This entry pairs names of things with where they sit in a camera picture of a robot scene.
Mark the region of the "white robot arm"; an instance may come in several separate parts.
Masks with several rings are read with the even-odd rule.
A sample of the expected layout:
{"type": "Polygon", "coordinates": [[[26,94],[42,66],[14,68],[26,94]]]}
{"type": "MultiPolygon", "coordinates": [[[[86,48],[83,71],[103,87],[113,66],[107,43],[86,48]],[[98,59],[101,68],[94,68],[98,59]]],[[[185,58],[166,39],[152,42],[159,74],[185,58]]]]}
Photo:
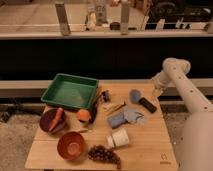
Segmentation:
{"type": "Polygon", "coordinates": [[[187,60],[166,58],[151,80],[159,92],[173,83],[190,113],[182,131],[178,171],[213,171],[213,103],[186,76],[190,69],[187,60]]]}

